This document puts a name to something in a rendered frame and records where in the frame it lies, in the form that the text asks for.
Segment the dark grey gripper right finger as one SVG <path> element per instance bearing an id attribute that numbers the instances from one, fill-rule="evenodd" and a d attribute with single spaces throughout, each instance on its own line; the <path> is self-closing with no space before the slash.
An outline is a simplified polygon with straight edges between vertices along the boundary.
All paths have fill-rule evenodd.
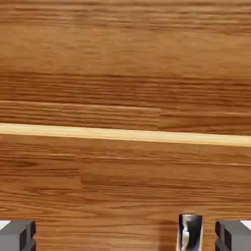
<path id="1" fill-rule="evenodd" d="M 217 221 L 215 251 L 251 251 L 251 221 Z"/>

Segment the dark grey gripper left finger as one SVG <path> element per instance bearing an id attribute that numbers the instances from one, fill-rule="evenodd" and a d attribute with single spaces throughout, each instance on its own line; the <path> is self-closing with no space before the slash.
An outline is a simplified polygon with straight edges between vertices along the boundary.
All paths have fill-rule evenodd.
<path id="1" fill-rule="evenodd" d="M 0 251 L 36 251 L 34 221 L 0 221 Z"/>

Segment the wooden cabinet door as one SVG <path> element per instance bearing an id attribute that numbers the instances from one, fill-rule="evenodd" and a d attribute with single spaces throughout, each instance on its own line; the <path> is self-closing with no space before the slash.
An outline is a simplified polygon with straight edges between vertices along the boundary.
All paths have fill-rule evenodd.
<path id="1" fill-rule="evenodd" d="M 251 219 L 251 147 L 0 136 L 0 219 L 37 251 L 175 251 L 178 216 Z"/>
<path id="2" fill-rule="evenodd" d="M 0 0 L 0 123 L 251 135 L 251 0 Z"/>

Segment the light wood cabinet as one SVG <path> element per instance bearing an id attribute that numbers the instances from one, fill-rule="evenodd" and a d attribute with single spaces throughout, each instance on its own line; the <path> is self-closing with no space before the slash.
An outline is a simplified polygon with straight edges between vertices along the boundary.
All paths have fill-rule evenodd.
<path id="1" fill-rule="evenodd" d="M 0 123 L 0 136 L 43 136 L 153 143 L 251 147 L 251 135 Z"/>

